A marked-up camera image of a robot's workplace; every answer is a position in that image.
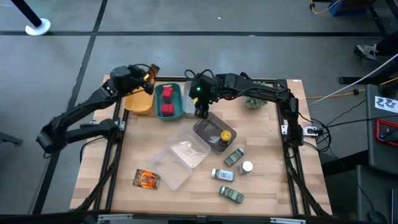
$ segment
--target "small bottle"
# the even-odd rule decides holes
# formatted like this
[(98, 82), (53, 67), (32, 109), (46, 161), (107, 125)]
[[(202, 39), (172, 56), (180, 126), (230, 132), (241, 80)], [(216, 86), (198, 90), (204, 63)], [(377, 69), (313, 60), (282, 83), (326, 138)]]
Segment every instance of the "small bottle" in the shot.
[(220, 136), (220, 140), (218, 143), (222, 146), (226, 146), (232, 138), (232, 134), (230, 131), (223, 131)]
[(231, 155), (229, 155), (225, 160), (224, 163), (231, 167), (238, 159), (240, 159), (244, 155), (244, 149), (239, 147), (236, 151), (234, 151)]
[(243, 194), (241, 194), (241, 193), (239, 193), (239, 192), (237, 192), (235, 190), (232, 190), (229, 187), (225, 187), (225, 185), (221, 186), (220, 194), (224, 195), (225, 197), (227, 197), (227, 198), (229, 198), (231, 200), (234, 200), (237, 203), (242, 203), (243, 198), (244, 198)]
[(228, 170), (213, 169), (211, 171), (211, 178), (232, 182), (235, 179), (235, 173)]
[(253, 163), (250, 161), (244, 161), (238, 166), (239, 174), (247, 174), (253, 170)]

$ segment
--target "red cube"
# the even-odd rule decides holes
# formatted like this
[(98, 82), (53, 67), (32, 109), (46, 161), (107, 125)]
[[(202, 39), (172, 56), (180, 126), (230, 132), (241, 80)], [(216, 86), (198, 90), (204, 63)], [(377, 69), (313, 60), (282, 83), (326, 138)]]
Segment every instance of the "red cube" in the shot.
[(174, 105), (172, 104), (162, 104), (160, 112), (163, 116), (173, 116), (174, 115)]
[(172, 103), (173, 87), (171, 86), (163, 87), (162, 97), (165, 103)]

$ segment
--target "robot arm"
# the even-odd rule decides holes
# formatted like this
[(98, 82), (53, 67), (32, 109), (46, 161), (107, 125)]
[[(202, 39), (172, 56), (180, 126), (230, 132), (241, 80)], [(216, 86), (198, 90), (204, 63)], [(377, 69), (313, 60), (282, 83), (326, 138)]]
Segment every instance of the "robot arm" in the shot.
[(120, 137), (120, 131), (112, 119), (106, 119), (100, 124), (89, 127), (81, 126), (80, 129), (67, 130), (69, 126), (95, 110), (111, 106), (139, 87), (143, 87), (146, 93), (152, 94), (154, 86), (150, 82), (150, 78), (152, 73), (152, 77), (154, 77), (158, 70), (159, 68), (155, 65), (148, 72), (139, 68), (138, 65), (115, 68), (110, 73), (111, 78), (94, 91), (86, 101), (62, 113), (60, 116), (52, 118), (49, 124), (42, 128), (36, 141), (46, 153), (52, 154), (62, 150), (69, 143), (98, 135), (102, 135), (112, 141), (117, 140)]
[(299, 125), (299, 100), (289, 89), (273, 88), (255, 84), (245, 73), (217, 74), (214, 77), (195, 75), (189, 97), (195, 102), (195, 116), (207, 118), (209, 105), (219, 99), (233, 100), (240, 96), (250, 96), (277, 103), (282, 117), (287, 120), (288, 142), (292, 146), (303, 145), (303, 129)]

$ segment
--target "white pole base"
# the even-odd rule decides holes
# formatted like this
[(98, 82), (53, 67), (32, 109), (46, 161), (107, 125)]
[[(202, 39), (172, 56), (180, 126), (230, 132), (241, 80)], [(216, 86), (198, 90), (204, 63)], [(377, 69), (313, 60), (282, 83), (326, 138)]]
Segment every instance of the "white pole base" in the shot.
[(26, 33), (29, 35), (43, 35), (47, 31), (49, 31), (51, 26), (50, 21), (48, 19), (43, 19), (43, 18), (40, 18), (40, 20), (42, 21), (42, 25), (40, 25), (39, 27), (31, 28), (30, 26), (26, 26), (25, 27)]

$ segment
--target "red device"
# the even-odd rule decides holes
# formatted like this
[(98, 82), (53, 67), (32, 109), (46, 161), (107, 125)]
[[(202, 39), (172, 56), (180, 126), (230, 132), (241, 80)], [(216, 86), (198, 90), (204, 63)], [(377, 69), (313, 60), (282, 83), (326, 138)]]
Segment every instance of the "red device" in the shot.
[(163, 87), (162, 97), (165, 103), (172, 103), (173, 87), (171, 86)]
[(172, 104), (162, 104), (160, 107), (160, 112), (163, 116), (173, 116), (174, 115), (174, 105)]
[(398, 139), (396, 141), (389, 141), (391, 137), (398, 133), (398, 123), (386, 121), (384, 119), (376, 120), (376, 139), (378, 141), (398, 146)]

